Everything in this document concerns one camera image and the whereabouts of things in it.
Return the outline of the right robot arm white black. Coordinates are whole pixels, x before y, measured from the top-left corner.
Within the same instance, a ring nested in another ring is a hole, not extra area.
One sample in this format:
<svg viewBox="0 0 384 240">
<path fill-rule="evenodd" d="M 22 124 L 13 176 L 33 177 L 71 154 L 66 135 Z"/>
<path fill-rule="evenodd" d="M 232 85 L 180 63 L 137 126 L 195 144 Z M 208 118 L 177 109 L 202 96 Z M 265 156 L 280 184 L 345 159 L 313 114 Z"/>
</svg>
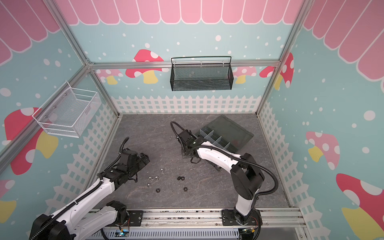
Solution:
<svg viewBox="0 0 384 240">
<path fill-rule="evenodd" d="M 252 155 L 238 155 L 221 149 L 203 137 L 197 137 L 177 122 L 170 122 L 176 139 L 181 144 L 185 157 L 206 160 L 227 171 L 232 178 L 238 199 L 234 207 L 234 218 L 240 225 L 254 220 L 261 223 L 260 214 L 255 209 L 260 196 L 273 194 L 278 190 L 278 178 L 267 168 L 256 163 Z"/>
</svg>

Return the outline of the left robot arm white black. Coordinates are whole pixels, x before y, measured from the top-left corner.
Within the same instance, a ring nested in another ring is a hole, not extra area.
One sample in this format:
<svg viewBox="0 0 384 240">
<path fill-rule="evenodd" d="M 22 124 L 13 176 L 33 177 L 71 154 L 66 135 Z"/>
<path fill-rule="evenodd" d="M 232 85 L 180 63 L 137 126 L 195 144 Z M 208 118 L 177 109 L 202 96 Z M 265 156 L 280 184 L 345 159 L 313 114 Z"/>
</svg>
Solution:
<svg viewBox="0 0 384 240">
<path fill-rule="evenodd" d="M 111 201 L 90 217 L 87 214 L 99 202 L 128 181 L 138 181 L 138 172 L 149 162 L 144 153 L 125 148 L 125 138 L 115 161 L 101 171 L 98 179 L 81 195 L 51 215 L 42 214 L 32 225 L 31 240 L 85 240 L 109 225 L 121 228 L 133 218 L 126 205 Z"/>
</svg>

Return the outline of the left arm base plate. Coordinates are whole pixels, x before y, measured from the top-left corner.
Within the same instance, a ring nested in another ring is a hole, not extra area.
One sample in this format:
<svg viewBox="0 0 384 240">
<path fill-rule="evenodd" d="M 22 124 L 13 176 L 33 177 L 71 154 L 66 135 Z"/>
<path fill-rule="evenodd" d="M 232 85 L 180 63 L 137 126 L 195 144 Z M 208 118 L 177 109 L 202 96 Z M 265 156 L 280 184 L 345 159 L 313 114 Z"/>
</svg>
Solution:
<svg viewBox="0 0 384 240">
<path fill-rule="evenodd" d="M 123 224 L 119 224 L 120 227 L 140 227 L 143 221 L 144 211 L 127 210 L 126 217 Z"/>
</svg>

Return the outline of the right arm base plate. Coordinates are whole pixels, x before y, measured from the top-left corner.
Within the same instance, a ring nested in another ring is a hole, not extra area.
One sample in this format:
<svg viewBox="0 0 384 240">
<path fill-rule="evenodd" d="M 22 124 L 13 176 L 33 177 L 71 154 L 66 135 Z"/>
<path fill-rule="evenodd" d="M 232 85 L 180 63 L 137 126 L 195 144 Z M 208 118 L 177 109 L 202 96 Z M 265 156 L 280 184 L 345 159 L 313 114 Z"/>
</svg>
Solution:
<svg viewBox="0 0 384 240">
<path fill-rule="evenodd" d="M 261 212 L 256 209 L 251 209 L 250 213 L 246 216 L 241 215 L 235 209 L 222 210 L 222 224 L 223 226 L 262 226 L 263 221 Z"/>
</svg>

